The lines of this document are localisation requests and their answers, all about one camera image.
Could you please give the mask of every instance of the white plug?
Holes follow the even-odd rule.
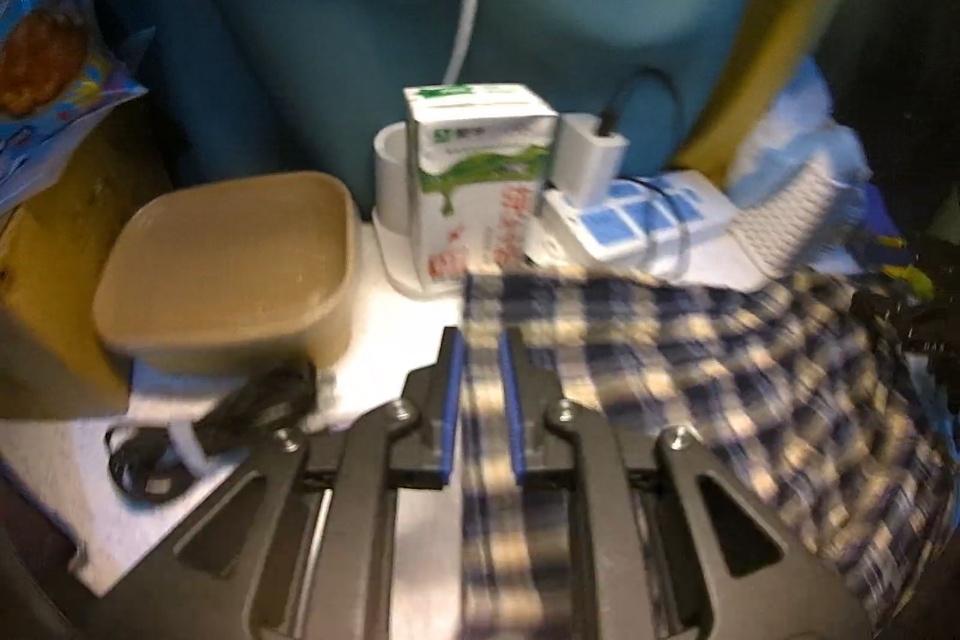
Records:
[[[630,143],[620,134],[598,137],[595,115],[560,115],[560,134],[550,179],[571,206],[595,207],[607,197]]]

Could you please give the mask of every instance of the carton top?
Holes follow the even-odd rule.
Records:
[[[431,85],[404,88],[411,119],[416,122],[481,118],[555,116],[553,108],[525,85]]]

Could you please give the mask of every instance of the black cable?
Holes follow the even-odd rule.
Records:
[[[249,447],[279,429],[289,429],[312,413],[317,401],[317,370],[310,363],[280,367],[248,380],[227,394],[194,424],[208,458]],[[117,432],[133,432],[114,446]],[[128,499],[163,504],[184,494],[197,480],[176,454],[168,429],[121,424],[104,437],[110,478]]]
[[[597,127],[598,137],[608,137],[613,134],[613,130],[616,129],[617,124],[619,124],[620,115],[623,113],[623,108],[627,101],[630,100],[630,97],[637,90],[637,86],[646,80],[653,80],[659,83],[659,85],[664,87],[664,90],[669,93],[671,100],[673,100],[673,143],[675,147],[680,145],[685,135],[685,129],[683,128],[683,97],[680,96],[680,90],[677,88],[677,83],[674,82],[673,77],[669,76],[662,68],[656,66],[641,66],[637,68],[616,87],[616,90],[613,91],[607,104],[600,112],[600,124]]]
[[[680,231],[679,237],[679,246],[677,247],[677,264],[674,266],[673,271],[673,280],[679,280],[683,277],[690,267],[690,227],[686,224],[686,220],[683,218],[683,212],[680,211],[680,205],[677,204],[677,200],[674,199],[672,194],[668,191],[664,191],[659,185],[654,185],[649,180],[645,180],[642,177],[621,177],[620,179],[629,180],[632,183],[637,183],[637,185],[642,186],[643,188],[648,189],[649,191],[654,191],[655,194],[659,194],[664,198],[667,203],[667,206],[670,208],[670,212],[673,213],[673,217],[677,220],[677,227]],[[653,199],[647,199],[645,207],[645,218],[647,226],[650,225],[650,211],[653,209]],[[642,266],[646,268],[649,263],[656,256],[656,232],[647,230],[647,249],[644,253],[643,261],[640,262]]]

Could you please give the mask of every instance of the plaid fabric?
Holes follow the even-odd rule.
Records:
[[[946,542],[952,465],[904,364],[848,314],[853,289],[797,273],[755,293],[637,274],[474,276],[461,394],[463,634],[568,638],[568,520],[560,492],[517,489],[497,337],[520,325],[566,396],[656,434],[692,423],[876,624]]]

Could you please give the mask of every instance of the metal screw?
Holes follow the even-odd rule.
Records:
[[[569,399],[560,399],[560,413],[557,413],[557,419],[560,423],[570,423],[573,420],[573,405]]]
[[[391,412],[398,421],[408,421],[414,414],[410,405],[403,399],[395,399],[390,403]]]
[[[683,451],[693,442],[693,433],[685,426],[678,426],[668,436],[671,451]]]
[[[280,441],[280,447],[283,448],[286,453],[296,453],[296,451],[299,451],[299,442],[293,437],[290,437],[290,429],[277,429],[274,437]]]

